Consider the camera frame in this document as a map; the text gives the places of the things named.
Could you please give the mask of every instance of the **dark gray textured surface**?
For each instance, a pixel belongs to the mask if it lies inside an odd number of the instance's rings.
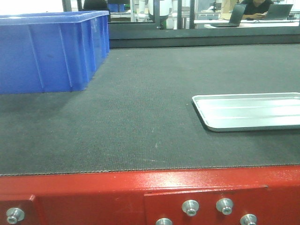
[[[300,45],[114,49],[87,90],[0,96],[0,174],[300,163],[300,129],[215,133],[192,96],[300,92]]]

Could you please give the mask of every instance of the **man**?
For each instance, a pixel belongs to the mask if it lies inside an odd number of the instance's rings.
[[[271,0],[243,0],[241,4],[246,4],[243,19],[263,19],[269,10]]]

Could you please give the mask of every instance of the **hex bolt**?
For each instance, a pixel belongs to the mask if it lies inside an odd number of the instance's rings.
[[[19,208],[10,208],[7,210],[6,215],[9,224],[16,224],[17,222],[24,220],[25,217],[25,213]]]
[[[256,225],[257,218],[253,214],[246,214],[240,219],[241,225]]]
[[[189,217],[194,217],[197,214],[200,205],[195,200],[187,200],[182,204],[181,208]]]
[[[223,198],[217,201],[216,208],[219,212],[222,212],[224,215],[229,215],[233,211],[233,202],[229,198]]]
[[[158,221],[156,221],[155,225],[173,225],[173,223],[168,218],[161,218]]]

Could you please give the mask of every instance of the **blue plastic bin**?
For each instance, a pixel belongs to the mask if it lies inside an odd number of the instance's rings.
[[[111,13],[124,13],[125,5],[124,4],[108,4],[108,8]]]
[[[0,94],[85,89],[109,52],[107,15],[0,16]]]

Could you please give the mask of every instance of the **laptop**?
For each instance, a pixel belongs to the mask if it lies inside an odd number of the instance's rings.
[[[286,20],[293,4],[272,4],[264,20]]]
[[[229,23],[213,23],[213,27],[238,27],[244,15],[246,5],[236,4],[233,7]]]

